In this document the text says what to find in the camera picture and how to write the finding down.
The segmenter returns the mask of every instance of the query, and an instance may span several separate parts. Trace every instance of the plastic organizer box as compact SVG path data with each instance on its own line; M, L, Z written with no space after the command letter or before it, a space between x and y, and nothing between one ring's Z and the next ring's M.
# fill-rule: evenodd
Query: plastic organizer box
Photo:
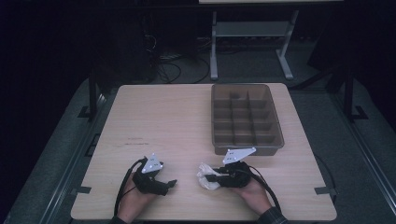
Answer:
M255 147L254 156L273 156L283 147L274 101L264 84L212 86L212 142L217 155Z

